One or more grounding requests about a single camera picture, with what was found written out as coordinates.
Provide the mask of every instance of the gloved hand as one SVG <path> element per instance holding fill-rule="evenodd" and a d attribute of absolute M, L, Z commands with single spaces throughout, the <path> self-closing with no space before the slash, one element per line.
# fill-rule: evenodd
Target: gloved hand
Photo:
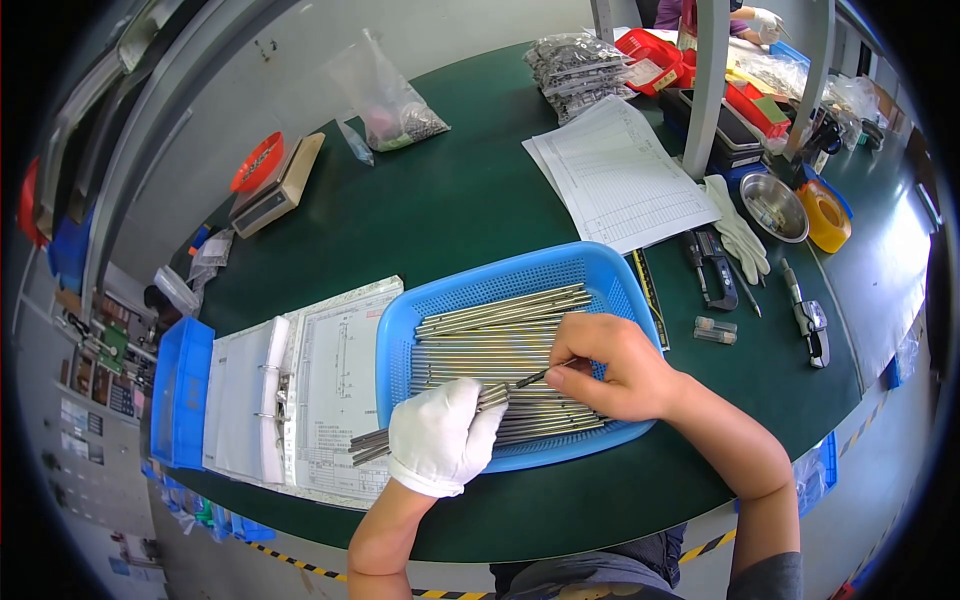
<path fill-rule="evenodd" d="M 736 212 L 730 192 L 727 191 L 727 182 L 721 175 L 707 175 L 704 177 L 707 185 L 707 195 L 720 208 L 723 215 L 713 226 L 720 232 L 720 243 L 724 250 L 740 261 L 740 271 L 744 278 L 757 285 L 760 281 L 757 273 L 770 273 L 770 263 L 767 262 L 767 249 L 750 229 L 750 226 Z"/>
<path fill-rule="evenodd" d="M 757 8 L 754 8 L 754 19 L 760 22 L 760 31 L 757 33 L 760 41 L 765 44 L 777 43 L 783 19 L 778 14 Z"/>
<path fill-rule="evenodd" d="M 387 470 L 404 487 L 454 496 L 490 462 L 506 404 L 477 413 L 483 385 L 457 379 L 400 402 L 390 417 Z"/>

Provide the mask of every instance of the inspection form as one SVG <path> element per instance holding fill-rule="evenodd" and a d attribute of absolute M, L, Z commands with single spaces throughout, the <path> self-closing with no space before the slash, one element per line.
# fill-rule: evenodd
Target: inspection form
<path fill-rule="evenodd" d="M 350 438 L 378 428 L 374 352 L 380 315 L 403 292 L 393 276 L 295 313 L 294 376 L 283 442 L 287 484 L 346 508 L 368 509 L 389 478 L 386 458 L 353 466 Z"/>
<path fill-rule="evenodd" d="M 523 145 L 557 190 L 581 239 L 621 254 L 720 218 L 643 114 L 622 98 L 608 96 L 565 127 Z"/>

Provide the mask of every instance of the small glass vial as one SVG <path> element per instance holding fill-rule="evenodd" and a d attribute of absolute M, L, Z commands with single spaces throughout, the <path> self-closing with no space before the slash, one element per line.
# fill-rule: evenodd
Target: small glass vial
<path fill-rule="evenodd" d="M 701 329 L 700 327 L 693 328 L 693 337 L 698 340 L 710 340 L 711 342 L 716 342 L 718 344 L 728 344 L 733 345 L 736 342 L 736 334 L 729 331 L 720 331 L 719 329 Z"/>
<path fill-rule="evenodd" d="M 717 321 L 715 319 L 711 319 L 710 317 L 697 317 L 696 326 L 698 329 L 713 329 L 714 331 L 726 331 L 733 334 L 736 333 L 736 323 Z"/>

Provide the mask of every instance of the green workbench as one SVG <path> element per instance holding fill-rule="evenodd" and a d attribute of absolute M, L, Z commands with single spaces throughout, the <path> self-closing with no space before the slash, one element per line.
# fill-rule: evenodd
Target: green workbench
<path fill-rule="evenodd" d="M 520 60 L 526 45 L 461 60 L 412 81 L 452 131 L 356 160 L 336 125 L 300 207 L 247 240 L 206 288 L 201 321 L 223 336 L 382 277 L 406 289 L 501 258 L 578 239 L 560 199 L 520 142 L 556 128 L 553 110 Z M 681 140 L 656 102 L 638 99 L 671 154 Z M 225 225 L 230 201 L 212 224 Z M 764 238 L 771 264 L 786 256 L 806 298 L 839 324 L 836 305 L 807 244 Z M 796 459 L 860 399 L 849 344 L 831 333 L 831 362 L 807 365 L 779 268 L 756 288 L 759 319 L 745 299 L 724 319 L 739 324 L 732 347 L 694 340 L 706 314 L 696 275 L 677 240 L 647 250 L 675 368 L 689 372 L 772 431 Z M 363 513 L 331 508 L 211 473 L 176 470 L 183 485 L 280 531 L 346 548 Z M 585 458 L 483 475 L 441 500 L 420 527 L 412 558 L 503 562 L 556 556 L 633 540 L 732 498 L 720 477 L 669 426 Z"/>

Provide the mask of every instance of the stainless steel bowl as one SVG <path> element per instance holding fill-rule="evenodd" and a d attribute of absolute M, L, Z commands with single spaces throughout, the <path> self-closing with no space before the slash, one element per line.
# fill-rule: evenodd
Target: stainless steel bowl
<path fill-rule="evenodd" d="M 740 180 L 747 212 L 770 235 L 797 244 L 810 233 L 804 205 L 786 183 L 769 173 L 749 173 Z"/>

